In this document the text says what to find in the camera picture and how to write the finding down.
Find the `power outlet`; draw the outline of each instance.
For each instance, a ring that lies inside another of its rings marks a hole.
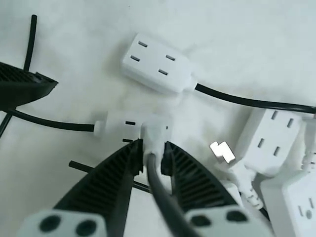
[[[316,173],[284,170],[261,183],[277,237],[313,237],[316,233]]]
[[[141,126],[154,119],[164,120],[168,140],[172,135],[172,118],[151,113],[108,111],[105,121],[97,121],[94,135],[103,140],[107,151],[115,152],[127,143],[141,138]]]
[[[193,91],[197,84],[187,57],[144,34],[135,37],[121,69],[126,76],[164,94]]]
[[[302,118],[292,112],[254,109],[235,149],[237,160],[268,177],[275,176],[297,137]]]

